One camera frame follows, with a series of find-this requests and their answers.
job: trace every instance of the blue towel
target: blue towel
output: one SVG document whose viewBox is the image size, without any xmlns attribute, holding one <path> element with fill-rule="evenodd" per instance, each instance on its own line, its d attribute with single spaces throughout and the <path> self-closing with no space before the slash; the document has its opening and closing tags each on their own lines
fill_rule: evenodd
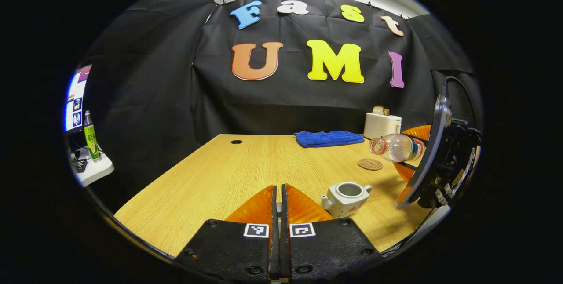
<svg viewBox="0 0 563 284">
<path fill-rule="evenodd" d="M 321 146 L 345 146 L 346 144 L 354 144 L 364 142 L 364 136 L 353 134 L 348 131 L 335 130 L 328 133 L 316 132 L 316 134 L 307 131 L 301 131 L 294 134 L 297 142 L 304 148 L 321 147 Z"/>
</svg>

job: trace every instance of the colorful foam letter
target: colorful foam letter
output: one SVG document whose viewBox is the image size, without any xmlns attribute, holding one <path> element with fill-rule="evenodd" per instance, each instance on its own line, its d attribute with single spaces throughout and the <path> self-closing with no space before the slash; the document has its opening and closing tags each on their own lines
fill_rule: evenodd
<svg viewBox="0 0 563 284">
<path fill-rule="evenodd" d="M 391 86 L 396 88 L 403 88 L 405 87 L 405 82 L 402 81 L 402 69 L 401 69 L 401 60 L 402 56 L 397 52 L 388 52 L 389 57 L 391 58 L 391 68 L 393 70 L 393 77 L 391 78 Z"/>
<path fill-rule="evenodd" d="M 270 77 L 278 69 L 278 50 L 283 47 L 280 42 L 265 42 L 266 63 L 260 69 L 250 67 L 250 55 L 256 48 L 255 44 L 239 44 L 233 46 L 233 74 L 241 80 L 263 80 Z"/>
<path fill-rule="evenodd" d="M 292 12 L 297 15 L 306 15 L 309 13 L 307 4 L 302 1 L 283 1 L 281 6 L 278 7 L 279 12 L 284 14 L 291 14 Z"/>
<path fill-rule="evenodd" d="M 249 25 L 260 20 L 260 17 L 252 15 L 258 15 L 260 13 L 260 8 L 256 7 L 259 5 L 262 5 L 261 1 L 253 1 L 246 4 L 245 6 L 231 11 L 230 15 L 235 15 L 235 17 L 237 17 L 237 19 L 239 20 L 239 23 L 241 23 L 239 24 L 239 29 L 248 27 Z"/>
<path fill-rule="evenodd" d="M 340 9 L 342 9 L 342 16 L 344 16 L 344 18 L 352 20 L 353 22 L 364 22 L 364 16 L 362 16 L 362 11 L 358 7 L 342 5 Z"/>
<path fill-rule="evenodd" d="M 381 16 L 381 19 L 385 20 L 385 23 L 388 24 L 389 29 L 399 37 L 404 36 L 404 32 L 397 28 L 398 22 L 394 21 L 390 16 Z"/>
<path fill-rule="evenodd" d="M 336 55 L 326 41 L 309 40 L 307 45 L 311 47 L 313 56 L 312 70 L 307 74 L 310 80 L 326 80 L 328 75 L 324 72 L 322 66 L 324 63 L 333 80 L 338 78 L 342 67 L 345 66 L 344 74 L 342 74 L 344 82 L 364 82 L 364 77 L 360 71 L 360 51 L 362 51 L 360 46 L 343 44 L 340 52 Z"/>
</svg>

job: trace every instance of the white teapot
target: white teapot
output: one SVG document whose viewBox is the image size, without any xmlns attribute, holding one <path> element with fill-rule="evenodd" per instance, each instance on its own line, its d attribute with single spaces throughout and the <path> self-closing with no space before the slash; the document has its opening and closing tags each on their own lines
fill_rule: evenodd
<svg viewBox="0 0 563 284">
<path fill-rule="evenodd" d="M 326 195 L 321 195 L 320 203 L 332 217 L 348 217 L 366 202 L 371 190 L 371 185 L 362 187 L 356 182 L 341 182 L 330 186 Z"/>
</svg>

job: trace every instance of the wooden table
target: wooden table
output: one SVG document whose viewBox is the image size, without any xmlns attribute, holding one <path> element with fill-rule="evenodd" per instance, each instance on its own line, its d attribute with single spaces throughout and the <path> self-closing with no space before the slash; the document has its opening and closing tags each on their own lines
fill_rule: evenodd
<svg viewBox="0 0 563 284">
<path fill-rule="evenodd" d="M 417 204 L 395 209 L 406 182 L 392 163 L 368 151 L 368 142 L 302 148 L 293 135 L 218 135 L 131 198 L 115 218 L 177 256 L 205 220 L 224 220 L 266 186 L 278 186 L 278 201 L 282 184 L 289 183 L 320 203 L 328 186 L 354 181 L 373 190 L 351 218 L 382 251 L 413 232 L 430 210 Z M 384 167 L 365 170 L 360 158 L 375 158 Z"/>
</svg>

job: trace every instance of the screw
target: screw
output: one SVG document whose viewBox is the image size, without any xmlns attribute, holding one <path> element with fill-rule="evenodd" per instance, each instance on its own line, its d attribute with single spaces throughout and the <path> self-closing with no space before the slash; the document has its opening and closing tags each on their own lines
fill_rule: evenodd
<svg viewBox="0 0 563 284">
<path fill-rule="evenodd" d="M 260 274 L 263 272 L 262 268 L 259 268 L 258 266 L 251 266 L 247 268 L 247 271 L 250 274 Z"/>
<path fill-rule="evenodd" d="M 311 272 L 312 270 L 313 268 L 311 268 L 311 266 L 300 266 L 295 271 L 301 274 L 305 274 Z"/>
</svg>

